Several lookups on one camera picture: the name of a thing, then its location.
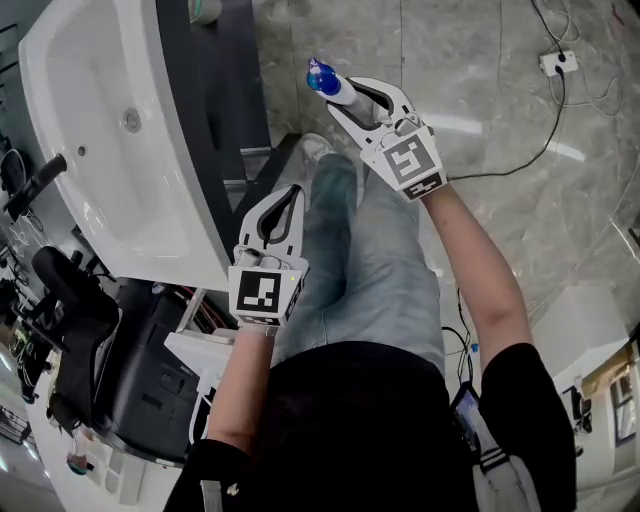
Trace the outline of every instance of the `marble floor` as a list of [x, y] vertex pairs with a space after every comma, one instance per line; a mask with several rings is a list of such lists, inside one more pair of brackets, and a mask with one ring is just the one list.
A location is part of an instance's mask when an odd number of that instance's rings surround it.
[[[632, 328], [640, 321], [639, 248], [627, 234], [640, 211], [640, 21], [626, 0], [568, 2], [579, 37], [563, 48], [580, 59], [591, 95], [602, 95], [618, 77], [598, 102], [602, 113], [589, 105], [565, 108], [550, 149], [530, 167], [454, 186], [511, 264], [533, 321], [564, 286], [588, 281], [610, 285]], [[562, 34], [561, 1], [538, 3], [551, 30]], [[551, 133], [558, 107], [538, 56], [552, 41], [530, 0], [254, 0], [254, 6], [274, 142], [287, 131], [317, 131], [357, 158], [306, 85], [312, 56], [343, 75], [401, 86], [434, 127], [450, 176], [513, 169]], [[568, 41], [576, 39], [575, 25]], [[567, 103], [587, 99], [580, 71], [567, 75]], [[310, 178], [299, 163], [283, 176], [307, 184]], [[443, 319], [453, 323], [453, 276], [426, 213], [423, 220], [426, 258], [442, 283]], [[456, 340], [449, 341], [455, 348]]]

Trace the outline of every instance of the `power strip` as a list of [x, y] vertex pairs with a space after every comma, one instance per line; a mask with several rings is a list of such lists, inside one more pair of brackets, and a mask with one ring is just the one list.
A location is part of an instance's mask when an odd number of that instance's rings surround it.
[[[561, 55], [564, 55], [564, 62], [560, 60]], [[564, 74], [571, 73], [572, 71], [578, 71], [578, 61], [576, 60], [576, 54], [572, 51], [566, 51], [562, 54], [559, 52], [550, 53], [548, 55], [540, 56], [540, 68], [547, 76], [556, 76], [558, 66]]]

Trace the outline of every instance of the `jeans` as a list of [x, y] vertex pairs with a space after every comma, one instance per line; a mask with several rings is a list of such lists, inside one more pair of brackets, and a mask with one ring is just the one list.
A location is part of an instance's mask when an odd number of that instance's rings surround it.
[[420, 206], [365, 173], [356, 211], [353, 163], [335, 154], [318, 163], [302, 246], [310, 270], [272, 364], [329, 343], [369, 341], [412, 352], [444, 375], [440, 290], [418, 242]]

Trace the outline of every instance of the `white shoe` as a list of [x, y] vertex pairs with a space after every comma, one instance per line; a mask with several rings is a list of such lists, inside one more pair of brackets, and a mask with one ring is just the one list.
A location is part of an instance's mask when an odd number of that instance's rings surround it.
[[303, 135], [300, 142], [304, 155], [315, 163], [318, 163], [323, 156], [336, 152], [331, 143], [317, 133]]

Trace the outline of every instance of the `faucet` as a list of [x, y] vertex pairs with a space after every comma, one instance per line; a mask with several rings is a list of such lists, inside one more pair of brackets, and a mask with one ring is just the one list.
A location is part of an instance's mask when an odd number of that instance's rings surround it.
[[22, 185], [20, 190], [9, 198], [2, 207], [2, 211], [8, 212], [11, 219], [15, 221], [25, 212], [31, 201], [33, 201], [47, 185], [66, 170], [67, 161], [61, 154], [57, 154], [44, 164], [38, 172], [31, 176], [31, 178]]

